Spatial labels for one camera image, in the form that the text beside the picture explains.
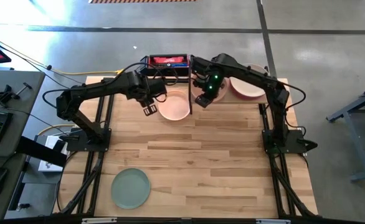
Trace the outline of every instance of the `light green plate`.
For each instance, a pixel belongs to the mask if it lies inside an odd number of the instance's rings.
[[[144,204],[151,192],[151,183],[146,174],[128,168],[116,175],[111,185],[113,202],[120,208],[133,209]]]

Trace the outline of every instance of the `pink plate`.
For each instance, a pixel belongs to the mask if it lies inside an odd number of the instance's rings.
[[[192,74],[191,78],[192,79],[196,78],[196,75]],[[203,93],[203,91],[198,87],[194,87],[194,80],[192,80],[192,79],[191,79],[191,93],[194,97],[194,99],[192,99],[192,101],[194,101],[200,94]],[[229,87],[230,87],[230,82],[229,82],[228,78],[224,78],[224,80],[222,81],[222,86],[220,87],[220,90],[219,90],[219,96],[213,100],[213,103],[221,100],[227,93],[227,90]]]
[[[262,68],[259,65],[248,64],[252,67],[253,70],[256,70],[261,73],[266,73],[266,69]],[[253,86],[247,82],[239,80],[237,78],[230,78],[231,87],[234,90],[235,94],[241,98],[257,98],[263,96],[265,94],[264,90]]]
[[[163,101],[164,95],[159,96],[158,100]],[[164,118],[171,121],[179,121],[189,114],[188,96],[182,91],[172,90],[168,92],[166,101],[158,103],[158,109]]]

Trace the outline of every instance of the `black bracket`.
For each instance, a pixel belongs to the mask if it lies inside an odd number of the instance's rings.
[[[272,141],[272,130],[263,130],[262,136],[264,149],[267,154],[303,154],[318,146],[313,141],[303,139],[303,133],[300,130],[289,130],[285,146],[277,146]]]
[[[90,144],[87,135],[80,128],[72,128],[71,135],[60,138],[68,143],[67,150],[70,152],[106,152],[108,150],[112,129],[103,130],[103,141]]]
[[[147,108],[144,109],[144,114],[146,116],[152,115],[156,112],[158,112],[158,109],[156,108],[155,105],[148,106]]]

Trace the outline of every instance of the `floor tile line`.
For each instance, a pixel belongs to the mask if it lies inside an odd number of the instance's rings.
[[[265,20],[264,8],[262,0],[256,0],[258,16],[260,19],[260,25],[262,26],[262,34],[265,48],[265,56],[267,58],[268,70],[271,76],[277,77],[277,71],[275,69],[274,57],[272,55],[270,36],[268,35],[267,22]]]
[[[37,32],[164,32],[164,33],[226,33],[261,34],[261,29],[234,28],[134,28],[134,27],[68,27],[68,26],[25,26],[22,24],[0,24],[0,26],[23,26]]]
[[[365,30],[269,29],[269,34],[365,35]]]

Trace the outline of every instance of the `black metal frame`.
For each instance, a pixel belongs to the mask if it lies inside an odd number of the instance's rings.
[[[263,133],[264,133],[270,129],[270,125],[268,123],[267,109],[264,104],[261,104],[258,107],[259,107],[259,112],[260,112],[260,114],[262,116],[262,120],[263,120],[263,125],[264,125]],[[288,167],[287,167],[287,162],[286,162],[286,158],[285,158],[285,153],[287,153],[287,152],[280,151],[278,153],[278,157],[280,158],[281,169],[278,168],[277,163],[275,162],[275,158],[276,158],[276,156],[274,156],[275,152],[270,152],[270,151],[267,152],[267,148],[265,148],[265,152],[270,160],[270,167],[271,167],[271,174],[272,174],[272,180],[273,180],[275,201],[277,203],[278,217],[279,218],[296,217],[295,208],[297,208],[303,217],[319,218],[318,215],[315,215],[314,213],[310,212],[306,208],[304,203],[301,202],[301,200],[296,195],[295,191],[292,189],[292,187],[290,185]],[[289,214],[287,214],[285,212],[285,210],[283,209],[279,183],[282,184],[283,188],[285,189],[285,192],[287,193]]]
[[[114,99],[115,99],[114,95],[109,96],[107,113],[105,115],[104,129],[109,129]],[[95,122],[97,122],[97,123],[99,123],[101,120],[104,102],[105,102],[105,97],[104,96],[100,97],[100,99],[98,101],[97,114],[95,116]],[[104,147],[106,147],[106,150],[98,152],[98,160],[97,160],[98,167],[96,170],[92,170],[92,162],[93,162],[95,152],[93,152],[93,151],[88,152],[87,162],[86,162],[85,171],[84,171],[84,175],[83,175],[82,187],[76,194],[76,196],[79,195],[80,199],[76,202],[70,202],[72,207],[70,207],[68,210],[66,210],[66,214],[71,214],[74,209],[74,206],[77,204],[77,214],[86,214],[91,217],[94,216],[95,206],[97,204],[98,188],[99,188],[100,179],[101,179],[103,158],[105,157],[105,152],[109,148],[109,142],[108,142],[108,145],[104,146]],[[90,199],[90,205],[88,206],[87,211],[83,212],[87,189],[92,181],[93,181],[93,189],[92,189],[92,194],[91,194],[91,199]]]

